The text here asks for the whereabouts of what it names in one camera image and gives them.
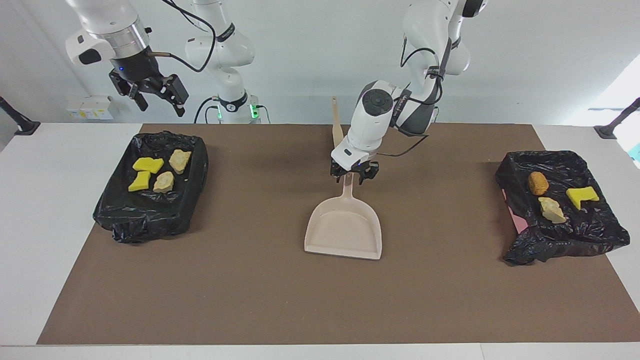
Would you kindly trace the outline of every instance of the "black plastic bag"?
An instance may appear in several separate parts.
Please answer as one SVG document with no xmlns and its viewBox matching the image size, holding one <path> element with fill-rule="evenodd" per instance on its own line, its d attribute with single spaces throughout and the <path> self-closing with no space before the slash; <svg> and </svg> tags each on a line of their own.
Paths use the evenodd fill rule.
<svg viewBox="0 0 640 360">
<path fill-rule="evenodd" d="M 169 165 L 173 150 L 191 151 L 191 158 L 181 175 Z M 129 192 L 136 178 L 133 163 L 138 158 L 162 158 L 164 165 L 152 174 L 149 189 Z M 93 219 L 113 232 L 119 243 L 141 243 L 164 236 L 178 235 L 189 229 L 191 216 L 207 178 L 209 157 L 201 138 L 163 131 L 138 134 L 124 152 L 93 212 Z M 153 192 L 156 176 L 171 171 L 175 176 L 173 190 Z"/>
<path fill-rule="evenodd" d="M 547 178 L 549 190 L 542 196 L 560 203 L 566 223 L 553 224 L 542 216 L 538 197 L 528 185 L 529 174 L 534 171 Z M 524 218 L 528 225 L 504 255 L 508 263 L 525 265 L 535 259 L 595 256 L 630 242 L 629 233 L 620 226 L 587 163 L 572 151 L 509 152 L 495 178 L 514 215 Z M 594 188 L 600 201 L 583 201 L 579 211 L 566 191 L 587 186 Z"/>
</svg>

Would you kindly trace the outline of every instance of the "white table surface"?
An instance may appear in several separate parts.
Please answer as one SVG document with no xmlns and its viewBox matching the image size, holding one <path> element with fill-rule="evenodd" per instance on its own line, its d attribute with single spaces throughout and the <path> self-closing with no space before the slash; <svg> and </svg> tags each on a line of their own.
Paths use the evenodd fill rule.
<svg viewBox="0 0 640 360">
<path fill-rule="evenodd" d="M 93 226 L 89 214 L 140 126 L 42 124 L 0 152 L 0 359 L 640 359 L 640 343 L 34 346 Z M 534 128 L 548 150 L 589 163 L 629 231 L 632 244 L 607 256 L 638 307 L 640 170 L 590 127 Z"/>
</svg>

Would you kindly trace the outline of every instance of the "black pole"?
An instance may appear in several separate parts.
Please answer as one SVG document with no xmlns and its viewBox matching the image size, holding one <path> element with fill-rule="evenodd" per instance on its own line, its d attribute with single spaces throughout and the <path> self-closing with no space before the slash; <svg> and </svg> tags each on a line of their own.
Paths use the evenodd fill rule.
<svg viewBox="0 0 640 360">
<path fill-rule="evenodd" d="M 606 126 L 594 126 L 593 128 L 596 129 L 596 133 L 598 133 L 598 135 L 600 135 L 601 138 L 603 138 L 603 139 L 615 139 L 616 136 L 613 135 L 613 129 L 615 129 L 616 126 L 622 124 L 622 122 L 627 117 L 629 117 L 629 115 L 633 114 L 634 111 L 638 110 L 638 108 L 640 108 L 640 97 L 638 97 L 636 99 L 636 101 L 634 101 L 628 108 L 622 110 L 620 115 L 618 115 L 618 117 L 616 117 L 611 122 L 611 124 L 606 125 Z"/>
<path fill-rule="evenodd" d="M 7 113 L 16 124 L 18 124 L 18 131 L 14 134 L 16 135 L 31 135 L 33 134 L 38 126 L 40 126 L 39 121 L 31 121 L 28 117 L 21 114 L 19 111 L 14 109 L 8 102 L 4 99 L 4 97 L 0 96 L 0 108 Z"/>
</svg>

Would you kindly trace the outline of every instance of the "brown tabletop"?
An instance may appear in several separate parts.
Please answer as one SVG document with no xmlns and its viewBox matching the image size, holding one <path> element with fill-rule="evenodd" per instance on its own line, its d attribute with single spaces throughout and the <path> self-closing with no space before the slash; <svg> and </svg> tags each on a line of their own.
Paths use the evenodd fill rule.
<svg viewBox="0 0 640 360">
<path fill-rule="evenodd" d="M 330 126 L 141 132 L 162 130 L 207 144 L 191 229 L 133 246 L 94 227 L 39 344 L 640 341 L 606 256 L 500 259 L 516 232 L 493 175 L 506 152 L 543 149 L 531 126 L 434 124 L 380 158 L 354 191 L 380 218 L 379 261 L 303 251 L 311 212 L 341 191 Z M 382 150 L 413 141 L 390 131 Z"/>
</svg>

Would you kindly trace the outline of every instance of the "bread piece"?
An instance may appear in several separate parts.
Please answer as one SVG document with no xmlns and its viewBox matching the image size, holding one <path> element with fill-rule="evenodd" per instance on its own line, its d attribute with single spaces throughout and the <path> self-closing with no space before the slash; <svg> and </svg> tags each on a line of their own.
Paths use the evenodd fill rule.
<svg viewBox="0 0 640 360">
<path fill-rule="evenodd" d="M 544 195 L 549 190 L 549 182 L 541 172 L 532 172 L 529 174 L 529 189 L 533 195 Z"/>
<path fill-rule="evenodd" d="M 187 167 L 189 163 L 189 158 L 191 157 L 191 151 L 182 151 L 180 149 L 175 149 L 171 158 L 169 159 L 169 165 L 173 168 L 176 174 L 180 175 L 184 172 L 184 169 Z"/>
<path fill-rule="evenodd" d="M 154 184 L 154 192 L 166 193 L 173 190 L 173 173 L 170 171 L 158 175 Z"/>
<path fill-rule="evenodd" d="M 136 175 L 136 179 L 129 185 L 130 192 L 137 192 L 138 190 L 146 190 L 149 188 L 149 179 L 151 178 L 151 172 L 141 171 Z"/>
<path fill-rule="evenodd" d="M 157 174 L 164 165 L 163 159 L 140 158 L 133 164 L 135 171 L 149 171 L 151 174 Z"/>
<path fill-rule="evenodd" d="M 567 189 L 566 195 L 569 197 L 576 209 L 581 210 L 582 201 L 600 201 L 600 197 L 592 186 L 580 189 Z"/>
<path fill-rule="evenodd" d="M 539 197 L 538 201 L 540 201 L 540 206 L 542 207 L 542 216 L 554 224 L 562 224 L 566 222 L 566 218 L 564 217 L 564 213 L 562 212 L 558 201 L 549 197 Z"/>
</svg>

